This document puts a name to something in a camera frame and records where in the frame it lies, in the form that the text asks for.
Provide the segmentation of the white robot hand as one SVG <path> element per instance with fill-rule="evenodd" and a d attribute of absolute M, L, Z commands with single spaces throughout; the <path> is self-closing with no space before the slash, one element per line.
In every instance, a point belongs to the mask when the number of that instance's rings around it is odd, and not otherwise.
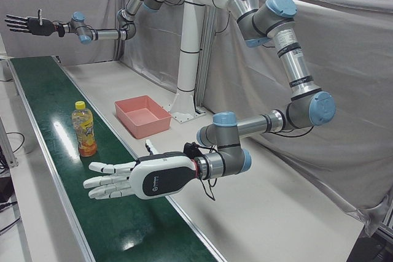
<path fill-rule="evenodd" d="M 197 165 L 185 153 L 159 153 L 150 140 L 149 152 L 135 161 L 122 164 L 92 162 L 88 168 L 103 175 L 83 182 L 91 199 L 120 198 L 135 195 L 153 199 L 175 194 L 197 177 Z"/>

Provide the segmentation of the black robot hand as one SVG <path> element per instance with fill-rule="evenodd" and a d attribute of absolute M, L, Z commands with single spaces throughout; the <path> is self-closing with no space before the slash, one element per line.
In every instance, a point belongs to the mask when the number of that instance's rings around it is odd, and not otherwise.
<path fill-rule="evenodd" d="M 36 36 L 50 36 L 52 33 L 58 31 L 57 25 L 42 17 L 42 9 L 38 9 L 37 17 L 19 17 L 7 14 L 5 22 L 10 28 L 10 31 L 18 33 L 30 33 Z"/>

